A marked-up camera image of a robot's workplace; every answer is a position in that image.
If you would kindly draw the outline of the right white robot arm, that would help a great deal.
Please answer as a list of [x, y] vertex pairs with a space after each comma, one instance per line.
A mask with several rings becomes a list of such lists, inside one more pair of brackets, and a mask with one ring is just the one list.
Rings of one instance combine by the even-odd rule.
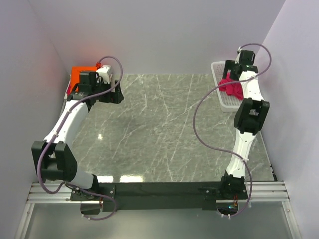
[[234, 118], [234, 153], [219, 186], [219, 194], [224, 199], [247, 198], [245, 173], [250, 148], [270, 108], [270, 103], [260, 92], [258, 68], [254, 65], [255, 53], [241, 49], [237, 53], [235, 60], [226, 61], [223, 73], [224, 77], [238, 81], [243, 91], [243, 100]]

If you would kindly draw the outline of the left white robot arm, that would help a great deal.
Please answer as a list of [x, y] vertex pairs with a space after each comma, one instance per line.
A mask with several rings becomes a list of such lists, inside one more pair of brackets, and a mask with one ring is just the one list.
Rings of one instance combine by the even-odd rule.
[[52, 131], [31, 147], [40, 184], [60, 180], [72, 185], [88, 200], [99, 196], [97, 176], [78, 167], [71, 144], [81, 122], [96, 102], [119, 104], [124, 96], [120, 83], [112, 78], [112, 69], [103, 65], [96, 70], [78, 72], [78, 82], [68, 94], [64, 110]]

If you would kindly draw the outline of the magenta t shirt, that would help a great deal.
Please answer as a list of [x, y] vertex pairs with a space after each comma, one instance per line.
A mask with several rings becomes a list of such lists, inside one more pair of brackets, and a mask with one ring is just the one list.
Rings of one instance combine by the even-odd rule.
[[229, 76], [223, 78], [218, 85], [222, 85], [219, 87], [219, 90], [225, 92], [228, 96], [234, 96], [239, 100], [244, 99], [242, 85], [236, 83], [235, 80], [231, 79]]

